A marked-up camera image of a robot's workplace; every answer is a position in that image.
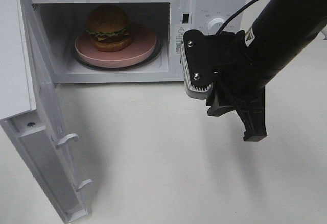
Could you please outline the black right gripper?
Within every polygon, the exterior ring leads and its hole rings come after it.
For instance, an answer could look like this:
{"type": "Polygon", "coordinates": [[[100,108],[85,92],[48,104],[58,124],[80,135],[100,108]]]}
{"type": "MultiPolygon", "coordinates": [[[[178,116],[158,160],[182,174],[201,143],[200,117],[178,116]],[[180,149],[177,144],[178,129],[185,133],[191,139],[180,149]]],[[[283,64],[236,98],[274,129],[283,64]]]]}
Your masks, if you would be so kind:
{"type": "Polygon", "coordinates": [[[230,66],[215,76],[213,88],[206,100],[207,115],[220,117],[237,111],[245,126],[243,140],[259,142],[267,137],[265,126],[265,87],[255,88],[251,83],[259,76],[260,68],[246,54],[245,32],[236,33],[227,56],[230,66]]]}

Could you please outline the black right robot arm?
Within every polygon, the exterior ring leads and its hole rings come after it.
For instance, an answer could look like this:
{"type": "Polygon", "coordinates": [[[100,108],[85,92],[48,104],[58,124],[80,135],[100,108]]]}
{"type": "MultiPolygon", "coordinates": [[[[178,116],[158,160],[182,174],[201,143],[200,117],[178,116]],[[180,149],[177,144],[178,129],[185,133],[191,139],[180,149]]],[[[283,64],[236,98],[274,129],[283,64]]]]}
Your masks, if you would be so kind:
{"type": "Polygon", "coordinates": [[[213,66],[210,116],[236,111],[243,139],[267,136],[265,87],[326,26],[326,0],[270,0],[248,31],[239,31],[213,66]]]}

